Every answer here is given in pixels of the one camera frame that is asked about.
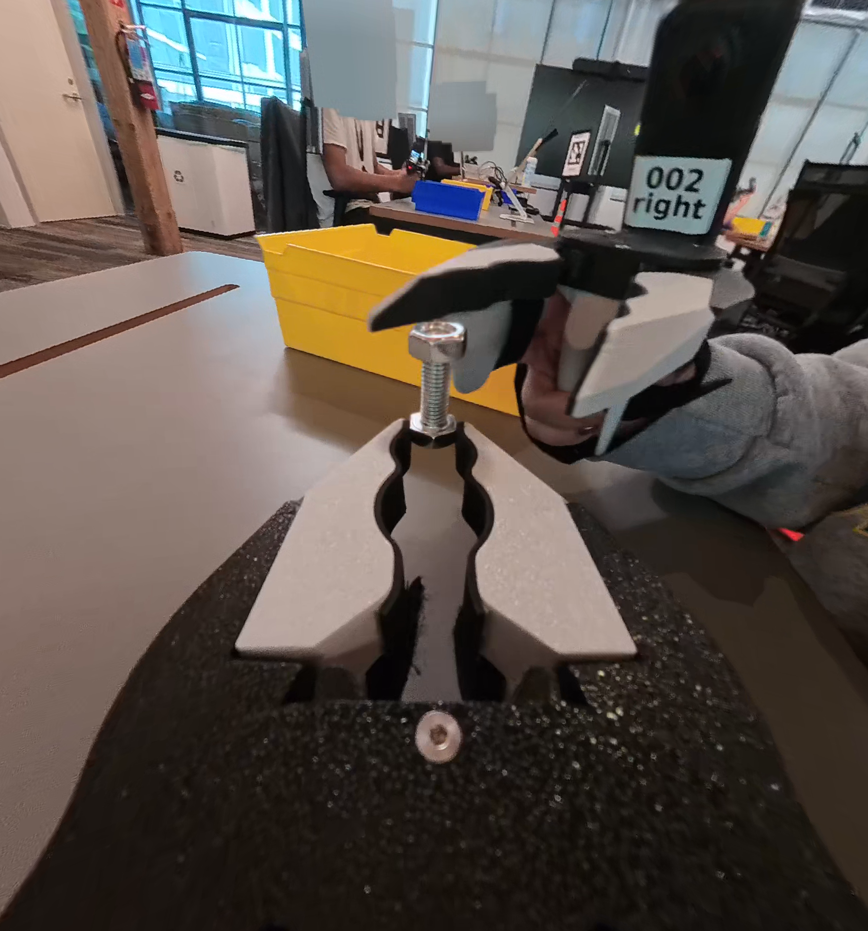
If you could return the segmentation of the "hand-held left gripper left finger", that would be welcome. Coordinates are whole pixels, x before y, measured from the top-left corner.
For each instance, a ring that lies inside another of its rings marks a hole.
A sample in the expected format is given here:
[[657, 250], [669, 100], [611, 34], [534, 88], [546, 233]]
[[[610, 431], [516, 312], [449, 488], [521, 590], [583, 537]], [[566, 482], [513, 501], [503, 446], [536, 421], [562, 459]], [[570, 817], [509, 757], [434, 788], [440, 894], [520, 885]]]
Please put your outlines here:
[[304, 495], [238, 635], [242, 658], [370, 667], [404, 587], [393, 531], [407, 512], [408, 423], [397, 420]]

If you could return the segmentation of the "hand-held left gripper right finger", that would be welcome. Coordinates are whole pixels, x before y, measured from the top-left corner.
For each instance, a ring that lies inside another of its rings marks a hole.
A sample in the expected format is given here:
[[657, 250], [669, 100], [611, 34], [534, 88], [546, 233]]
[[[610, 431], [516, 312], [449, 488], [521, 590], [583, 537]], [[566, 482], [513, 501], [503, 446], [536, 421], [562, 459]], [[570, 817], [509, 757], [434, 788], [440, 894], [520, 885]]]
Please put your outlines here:
[[498, 671], [634, 658], [564, 498], [472, 425], [457, 426], [454, 449], [475, 534], [459, 655]]

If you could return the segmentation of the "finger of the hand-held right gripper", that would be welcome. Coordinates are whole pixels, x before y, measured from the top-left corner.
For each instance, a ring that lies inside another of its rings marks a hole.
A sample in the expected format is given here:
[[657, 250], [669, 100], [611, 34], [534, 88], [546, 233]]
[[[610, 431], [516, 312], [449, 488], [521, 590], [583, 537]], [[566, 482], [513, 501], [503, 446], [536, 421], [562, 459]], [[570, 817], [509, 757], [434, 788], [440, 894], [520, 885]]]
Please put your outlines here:
[[368, 315], [370, 332], [478, 312], [515, 300], [551, 297], [565, 263], [536, 243], [476, 247], [418, 274], [384, 297]]
[[595, 448], [603, 455], [628, 403], [687, 365], [714, 320], [711, 277], [638, 273], [640, 293], [612, 298], [568, 289], [568, 414], [603, 413]]

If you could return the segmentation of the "silver metal bolt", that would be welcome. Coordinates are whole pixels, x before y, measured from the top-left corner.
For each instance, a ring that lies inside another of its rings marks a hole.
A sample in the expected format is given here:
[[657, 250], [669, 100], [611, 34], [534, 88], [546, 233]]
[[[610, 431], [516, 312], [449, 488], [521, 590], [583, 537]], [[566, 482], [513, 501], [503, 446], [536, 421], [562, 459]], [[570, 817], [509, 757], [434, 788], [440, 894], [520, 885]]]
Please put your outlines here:
[[424, 362], [421, 368], [420, 409], [409, 420], [411, 441], [440, 449], [454, 443], [456, 420], [450, 412], [451, 363]]

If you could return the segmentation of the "large yellow plastic bin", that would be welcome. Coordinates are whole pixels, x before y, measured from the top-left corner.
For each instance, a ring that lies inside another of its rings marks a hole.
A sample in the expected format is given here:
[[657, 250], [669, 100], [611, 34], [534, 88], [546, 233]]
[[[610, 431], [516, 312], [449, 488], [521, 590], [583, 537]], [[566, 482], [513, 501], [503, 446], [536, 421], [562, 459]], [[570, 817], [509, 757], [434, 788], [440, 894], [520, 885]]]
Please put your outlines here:
[[371, 333], [368, 315], [419, 273], [472, 245], [400, 229], [383, 235], [373, 225], [256, 239], [289, 348], [420, 385], [421, 363], [409, 354], [409, 328]]

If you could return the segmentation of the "person's right forearm grey sleeve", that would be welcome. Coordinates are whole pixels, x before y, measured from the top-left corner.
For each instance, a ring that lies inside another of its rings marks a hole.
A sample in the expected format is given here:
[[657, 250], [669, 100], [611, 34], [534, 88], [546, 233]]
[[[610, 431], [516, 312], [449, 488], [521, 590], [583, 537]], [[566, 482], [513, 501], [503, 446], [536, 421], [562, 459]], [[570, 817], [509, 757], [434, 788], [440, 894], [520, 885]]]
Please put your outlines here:
[[758, 335], [709, 345], [705, 385], [722, 386], [605, 459], [772, 529], [868, 504], [868, 339], [832, 355]]

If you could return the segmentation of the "person's right hand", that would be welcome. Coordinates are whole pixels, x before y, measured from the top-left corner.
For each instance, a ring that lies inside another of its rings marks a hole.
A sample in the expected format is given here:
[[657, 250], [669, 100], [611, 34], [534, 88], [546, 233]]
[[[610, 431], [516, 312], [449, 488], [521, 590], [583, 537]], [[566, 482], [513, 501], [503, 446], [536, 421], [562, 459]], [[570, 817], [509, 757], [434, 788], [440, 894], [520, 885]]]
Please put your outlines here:
[[535, 443], [568, 448], [598, 439], [605, 415], [575, 418], [567, 413], [568, 393], [558, 389], [557, 375], [570, 303], [556, 292], [544, 305], [531, 343], [521, 359], [524, 380], [520, 409], [525, 431]]

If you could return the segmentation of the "wooden desk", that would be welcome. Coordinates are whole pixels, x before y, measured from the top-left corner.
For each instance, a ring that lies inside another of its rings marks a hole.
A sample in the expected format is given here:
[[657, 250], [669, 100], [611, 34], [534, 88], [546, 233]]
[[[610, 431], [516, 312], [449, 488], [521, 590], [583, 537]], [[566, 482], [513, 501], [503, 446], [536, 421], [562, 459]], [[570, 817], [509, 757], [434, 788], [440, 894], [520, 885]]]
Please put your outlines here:
[[396, 229], [440, 239], [480, 246], [490, 241], [508, 240], [552, 245], [556, 239], [552, 224], [541, 219], [522, 223], [504, 219], [502, 210], [490, 207], [478, 220], [468, 221], [417, 211], [405, 199], [375, 204], [370, 207], [370, 219], [378, 232], [390, 234]]

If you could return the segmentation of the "small yellow plastic bin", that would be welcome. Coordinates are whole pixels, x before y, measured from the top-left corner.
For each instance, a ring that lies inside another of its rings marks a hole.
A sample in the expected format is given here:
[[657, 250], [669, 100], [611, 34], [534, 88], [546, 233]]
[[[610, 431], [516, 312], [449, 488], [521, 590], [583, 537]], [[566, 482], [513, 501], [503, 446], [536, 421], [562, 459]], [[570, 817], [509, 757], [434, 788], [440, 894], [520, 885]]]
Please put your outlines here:
[[481, 217], [488, 211], [492, 202], [492, 193], [494, 190], [488, 182], [482, 182], [481, 180], [446, 179], [442, 180], [441, 183], [480, 192], [482, 194], [482, 200], [478, 216]]

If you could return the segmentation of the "blue plastic bin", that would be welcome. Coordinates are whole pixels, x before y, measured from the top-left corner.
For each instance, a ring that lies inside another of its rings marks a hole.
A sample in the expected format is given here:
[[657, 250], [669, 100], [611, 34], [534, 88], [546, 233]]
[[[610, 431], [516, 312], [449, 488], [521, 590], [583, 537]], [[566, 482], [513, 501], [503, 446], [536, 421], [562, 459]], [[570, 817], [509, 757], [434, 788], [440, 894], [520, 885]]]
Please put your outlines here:
[[441, 183], [418, 180], [411, 193], [411, 201], [419, 212], [455, 220], [476, 223], [482, 194]]

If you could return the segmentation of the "office chair with dark jacket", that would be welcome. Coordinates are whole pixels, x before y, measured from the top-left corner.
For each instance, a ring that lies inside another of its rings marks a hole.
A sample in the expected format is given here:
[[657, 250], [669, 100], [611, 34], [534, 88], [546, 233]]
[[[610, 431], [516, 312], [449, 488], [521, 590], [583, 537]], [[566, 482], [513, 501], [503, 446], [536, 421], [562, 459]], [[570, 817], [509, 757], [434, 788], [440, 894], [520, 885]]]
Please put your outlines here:
[[261, 167], [266, 231], [316, 229], [308, 177], [307, 118], [275, 97], [261, 99]]

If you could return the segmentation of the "white recycling cabinet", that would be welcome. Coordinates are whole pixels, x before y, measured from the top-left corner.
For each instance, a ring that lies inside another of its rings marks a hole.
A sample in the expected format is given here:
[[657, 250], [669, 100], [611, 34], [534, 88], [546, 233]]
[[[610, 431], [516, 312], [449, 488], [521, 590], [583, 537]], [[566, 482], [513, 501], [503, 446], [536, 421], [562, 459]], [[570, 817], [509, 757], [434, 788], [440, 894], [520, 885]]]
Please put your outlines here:
[[247, 144], [162, 128], [157, 139], [180, 230], [216, 239], [255, 234]]

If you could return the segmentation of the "red fire extinguisher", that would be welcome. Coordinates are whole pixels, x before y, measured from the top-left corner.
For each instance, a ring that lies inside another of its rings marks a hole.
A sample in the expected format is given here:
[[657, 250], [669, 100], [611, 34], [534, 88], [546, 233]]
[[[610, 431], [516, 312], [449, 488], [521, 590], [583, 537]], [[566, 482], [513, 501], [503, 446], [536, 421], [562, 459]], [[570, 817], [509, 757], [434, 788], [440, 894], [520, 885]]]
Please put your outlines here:
[[145, 26], [120, 23], [115, 47], [134, 102], [144, 110], [159, 112], [162, 104], [146, 33]]

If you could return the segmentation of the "white door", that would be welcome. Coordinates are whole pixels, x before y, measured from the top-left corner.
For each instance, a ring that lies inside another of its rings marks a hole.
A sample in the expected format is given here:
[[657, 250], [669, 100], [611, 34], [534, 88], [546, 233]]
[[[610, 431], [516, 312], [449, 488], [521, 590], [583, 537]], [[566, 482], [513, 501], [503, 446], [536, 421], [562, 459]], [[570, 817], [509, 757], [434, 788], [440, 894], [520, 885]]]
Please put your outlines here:
[[68, 4], [0, 1], [0, 227], [123, 211]]

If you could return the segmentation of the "wooden post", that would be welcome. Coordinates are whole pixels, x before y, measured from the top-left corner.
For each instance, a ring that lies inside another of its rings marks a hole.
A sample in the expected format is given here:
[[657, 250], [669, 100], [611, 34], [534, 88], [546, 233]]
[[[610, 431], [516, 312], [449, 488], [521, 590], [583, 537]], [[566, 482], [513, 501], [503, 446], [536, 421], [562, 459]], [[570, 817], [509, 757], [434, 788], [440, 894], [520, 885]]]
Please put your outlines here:
[[135, 24], [128, 4], [81, 1], [80, 6], [144, 244], [157, 256], [181, 254], [183, 240], [160, 156], [154, 112], [144, 110], [132, 99], [115, 47], [114, 37], [120, 23]]

